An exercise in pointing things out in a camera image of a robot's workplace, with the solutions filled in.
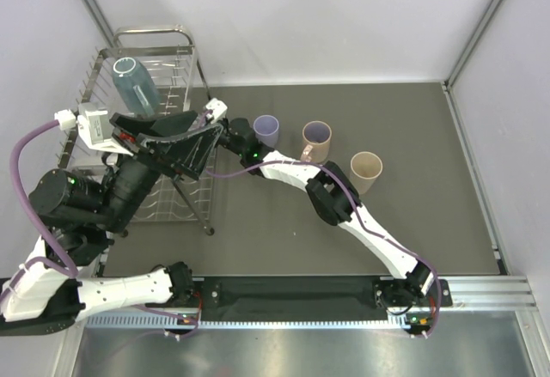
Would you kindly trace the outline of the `beige plastic cup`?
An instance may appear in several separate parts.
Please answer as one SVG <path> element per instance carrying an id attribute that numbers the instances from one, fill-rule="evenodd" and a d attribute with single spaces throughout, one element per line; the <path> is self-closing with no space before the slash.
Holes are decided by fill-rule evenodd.
<path id="1" fill-rule="evenodd" d="M 356 153 L 350 161 L 349 180 L 359 195 L 365 194 L 381 175 L 381 158 L 369 151 Z"/>

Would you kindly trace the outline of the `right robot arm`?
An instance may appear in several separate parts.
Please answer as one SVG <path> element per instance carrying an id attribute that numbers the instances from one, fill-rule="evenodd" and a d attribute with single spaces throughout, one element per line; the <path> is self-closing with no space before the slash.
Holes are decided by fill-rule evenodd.
<path id="1" fill-rule="evenodd" d="M 219 145 L 236 154 L 246 172 L 306 192 L 322 221 L 352 234 L 385 264 L 406 302 L 421 305 L 435 289 L 436 307 L 441 306 L 443 291 L 437 272 L 376 221 L 337 164 L 285 156 L 261 142 L 245 118 L 223 119 L 221 124 Z"/>

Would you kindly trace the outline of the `lavender plastic cup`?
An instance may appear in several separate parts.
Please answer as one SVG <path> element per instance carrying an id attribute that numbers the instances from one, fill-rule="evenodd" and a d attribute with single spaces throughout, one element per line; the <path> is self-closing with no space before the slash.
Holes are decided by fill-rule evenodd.
<path id="1" fill-rule="evenodd" d="M 272 115 L 261 115 L 254 120 L 253 129 L 259 141 L 274 148 L 278 142 L 279 122 Z"/>

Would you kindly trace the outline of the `pink mug lavender inside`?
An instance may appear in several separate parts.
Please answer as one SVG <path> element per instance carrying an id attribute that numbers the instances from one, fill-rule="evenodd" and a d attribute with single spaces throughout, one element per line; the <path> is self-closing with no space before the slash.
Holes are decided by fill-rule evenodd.
<path id="1" fill-rule="evenodd" d="M 322 163 L 328 158 L 332 129 L 322 121 L 307 123 L 302 129 L 301 161 Z"/>

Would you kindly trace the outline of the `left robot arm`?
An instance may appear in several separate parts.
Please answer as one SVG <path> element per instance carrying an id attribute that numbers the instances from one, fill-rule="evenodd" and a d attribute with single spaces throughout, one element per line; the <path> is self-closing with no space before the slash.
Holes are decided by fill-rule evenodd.
<path id="1" fill-rule="evenodd" d="M 98 313 L 156 304 L 184 306 L 195 296 L 193 274 L 182 262 L 147 274 L 83 278 L 167 176 L 198 179 L 226 131 L 212 109 L 141 119 L 114 114 L 113 140 L 121 153 L 101 180 L 63 168 L 47 172 L 21 203 L 40 236 L 1 291 L 1 333 L 41 336 L 63 331 Z"/>

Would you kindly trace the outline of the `steel dish rack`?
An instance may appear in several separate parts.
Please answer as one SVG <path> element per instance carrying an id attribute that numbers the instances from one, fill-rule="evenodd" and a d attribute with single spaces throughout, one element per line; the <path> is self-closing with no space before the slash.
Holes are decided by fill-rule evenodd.
<path id="1" fill-rule="evenodd" d="M 178 33 L 175 45 L 123 46 L 124 35 Z M 191 109 L 193 88 L 210 89 L 205 79 L 192 34 L 181 25 L 121 27 L 113 36 L 114 45 L 98 52 L 77 101 L 77 112 L 89 123 L 108 133 L 108 114 L 121 113 L 138 119 L 169 116 Z M 144 197 L 131 221 L 199 222 L 208 234 L 212 177 L 161 176 Z"/>

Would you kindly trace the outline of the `aluminium frame post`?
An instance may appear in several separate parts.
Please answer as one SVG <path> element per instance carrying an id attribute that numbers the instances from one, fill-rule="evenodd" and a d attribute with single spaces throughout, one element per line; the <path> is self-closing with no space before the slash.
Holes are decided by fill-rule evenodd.
<path id="1" fill-rule="evenodd" d="M 82 0 L 82 3 L 93 22 L 95 23 L 101 37 L 109 47 L 115 47 L 114 31 L 108 22 L 98 0 Z"/>
<path id="2" fill-rule="evenodd" d="M 444 92 L 449 93 L 457 83 L 462 72 L 465 70 L 468 62 L 480 45 L 480 42 L 484 38 L 496 15 L 502 8 L 504 1 L 505 0 L 488 0 L 482 8 L 480 17 L 474 24 L 474 28 L 472 29 L 471 33 L 468 35 L 464 47 L 462 47 L 461 51 L 459 52 L 459 55 L 456 61 L 453 63 L 447 78 L 442 81 Z"/>

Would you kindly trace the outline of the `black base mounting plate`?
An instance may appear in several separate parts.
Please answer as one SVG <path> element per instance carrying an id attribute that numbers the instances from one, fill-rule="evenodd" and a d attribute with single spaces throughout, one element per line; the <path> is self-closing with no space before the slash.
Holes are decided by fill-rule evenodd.
<path id="1" fill-rule="evenodd" d="M 442 307 L 450 307 L 448 282 L 442 286 Z M 320 277 L 204 277 L 170 308 L 201 307 L 207 320 L 373 320 L 385 318 L 387 310 L 435 308 L 436 290 L 412 301 L 397 283 L 379 276 Z"/>

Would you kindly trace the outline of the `teal ceramic mug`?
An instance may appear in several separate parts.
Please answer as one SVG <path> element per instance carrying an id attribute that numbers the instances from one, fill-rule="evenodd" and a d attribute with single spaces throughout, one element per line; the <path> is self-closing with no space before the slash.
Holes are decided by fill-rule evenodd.
<path id="1" fill-rule="evenodd" d="M 156 114 L 162 98 L 150 73 L 138 59 L 117 59 L 113 64 L 112 79 L 129 112 L 143 117 Z"/>

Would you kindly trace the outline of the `left aluminium frame post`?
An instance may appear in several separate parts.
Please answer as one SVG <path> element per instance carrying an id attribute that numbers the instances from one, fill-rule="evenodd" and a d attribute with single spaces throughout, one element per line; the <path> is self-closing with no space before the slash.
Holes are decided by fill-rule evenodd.
<path id="1" fill-rule="evenodd" d="M 114 31 L 108 22 L 98 0 L 82 0 L 82 3 L 93 22 L 95 23 L 101 37 L 109 47 L 115 47 Z"/>

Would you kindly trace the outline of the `right aluminium frame post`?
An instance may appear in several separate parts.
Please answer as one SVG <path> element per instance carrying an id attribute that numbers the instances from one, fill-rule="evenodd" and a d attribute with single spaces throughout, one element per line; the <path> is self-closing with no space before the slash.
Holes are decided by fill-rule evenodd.
<path id="1" fill-rule="evenodd" d="M 496 15 L 502 8 L 504 1 L 505 0 L 488 0 L 482 8 L 480 17 L 474 24 L 474 28 L 472 29 L 471 33 L 468 35 L 464 47 L 462 47 L 461 51 L 459 52 L 459 55 L 456 61 L 453 63 L 447 78 L 442 81 L 444 92 L 449 93 L 457 83 L 462 72 L 465 70 L 468 62 L 480 45 L 480 42 L 484 38 Z"/>

